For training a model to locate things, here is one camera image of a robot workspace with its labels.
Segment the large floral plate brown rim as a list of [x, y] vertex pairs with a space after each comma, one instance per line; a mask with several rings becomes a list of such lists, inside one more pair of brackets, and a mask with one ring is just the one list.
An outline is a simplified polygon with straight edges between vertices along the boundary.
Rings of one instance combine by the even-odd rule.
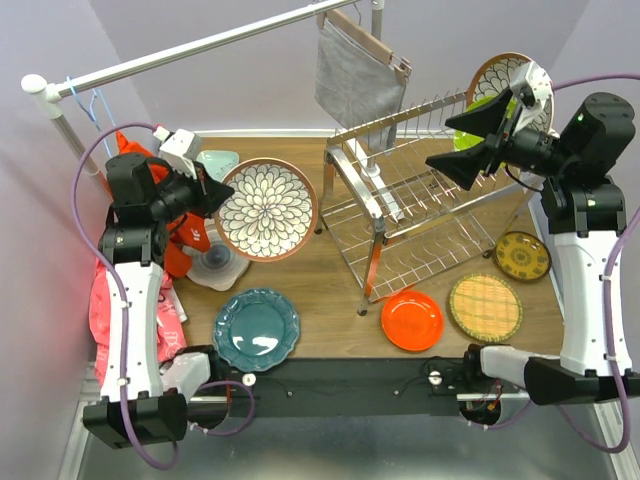
[[[516, 52], [505, 52], [487, 60], [474, 74], [466, 91], [466, 106], [485, 98], [495, 97], [509, 87], [514, 71], [531, 58]], [[550, 133], [554, 118], [555, 100], [546, 102], [543, 111], [531, 122], [530, 128]]]

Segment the lime green plate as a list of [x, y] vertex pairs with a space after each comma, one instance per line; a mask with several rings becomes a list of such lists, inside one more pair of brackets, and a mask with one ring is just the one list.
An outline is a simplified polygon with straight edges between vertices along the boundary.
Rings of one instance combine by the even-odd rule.
[[[476, 99], [466, 107], [464, 112], [468, 113], [473, 110], [476, 110], [486, 104], [489, 104], [495, 98], [496, 98], [496, 95], [486, 96], [484, 98]], [[461, 130], [455, 130], [453, 135], [453, 149], [455, 151], [467, 150], [469, 148], [472, 148], [478, 145], [483, 140], [484, 138], [482, 136], [473, 135], [471, 133], [464, 132]]]

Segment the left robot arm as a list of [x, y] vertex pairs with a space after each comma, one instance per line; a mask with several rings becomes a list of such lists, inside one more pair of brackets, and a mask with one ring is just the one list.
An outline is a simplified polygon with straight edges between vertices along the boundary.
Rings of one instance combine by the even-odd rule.
[[85, 408], [83, 425], [113, 449], [176, 443], [187, 431], [189, 400], [214, 393], [222, 372], [210, 346], [182, 349], [160, 369], [157, 313], [169, 225], [187, 213], [211, 217], [234, 190], [197, 161], [179, 169], [127, 153], [106, 170], [113, 201], [93, 248], [107, 270], [110, 345], [100, 399]]

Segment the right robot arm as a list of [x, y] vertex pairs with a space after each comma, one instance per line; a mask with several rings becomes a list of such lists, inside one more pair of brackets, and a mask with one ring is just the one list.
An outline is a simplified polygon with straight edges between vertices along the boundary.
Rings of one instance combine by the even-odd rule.
[[557, 357], [485, 346], [460, 367], [480, 392], [496, 379], [524, 389], [537, 405], [598, 403], [639, 394], [622, 320], [619, 256], [628, 233], [625, 199], [609, 172], [634, 138], [634, 109], [606, 92], [588, 95], [559, 137], [518, 129], [505, 90], [447, 127], [480, 137], [472, 148], [427, 158], [464, 190], [501, 165], [543, 178], [541, 204], [562, 275], [564, 337]]

